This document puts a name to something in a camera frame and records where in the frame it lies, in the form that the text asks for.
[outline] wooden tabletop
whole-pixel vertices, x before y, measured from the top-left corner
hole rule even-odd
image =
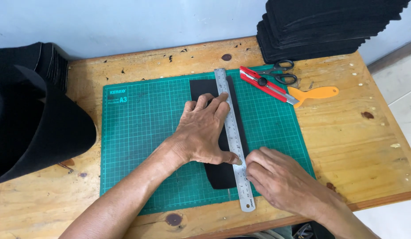
[[[67,95],[100,133],[104,85],[263,64],[255,37],[78,60],[70,63]],[[339,88],[337,96],[296,109],[319,182],[334,185],[352,210],[411,199],[411,148],[359,53],[299,61],[291,73],[303,91]],[[99,197],[100,146],[99,139],[74,158],[72,173],[52,166],[1,183],[0,238],[57,238]],[[227,238],[305,220],[254,200],[251,213],[231,201],[139,216],[126,238]],[[169,214],[181,223],[169,225]]]

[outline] orange plastic scraper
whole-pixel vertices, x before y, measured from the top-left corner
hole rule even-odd
[[[293,96],[299,101],[297,104],[294,105],[294,108],[298,108],[299,106],[302,105],[303,101],[307,98],[313,98],[313,99],[328,98],[328,97],[337,95],[339,90],[335,86],[324,86],[324,87],[318,87],[318,88],[303,92],[301,90],[288,86],[288,92],[290,93],[291,96]]]

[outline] fingernail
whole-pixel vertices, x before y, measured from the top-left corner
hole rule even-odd
[[[240,159],[236,159],[235,164],[238,166],[242,165],[242,161]]]

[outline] cutting mat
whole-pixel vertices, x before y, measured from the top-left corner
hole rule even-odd
[[[293,106],[240,79],[238,69],[227,70],[226,74],[234,80],[249,149],[277,149],[297,160],[314,177]],[[214,72],[104,86],[100,195],[176,130],[184,104],[191,100],[189,80],[195,79],[214,79]],[[253,188],[253,195],[260,194]],[[190,162],[161,183],[140,215],[230,200],[238,200],[236,187],[214,190],[203,164]]]

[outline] kenko logo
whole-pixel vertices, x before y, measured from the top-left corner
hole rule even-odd
[[[117,90],[117,91],[110,91],[109,94],[118,94],[118,93],[124,93],[125,90]]]

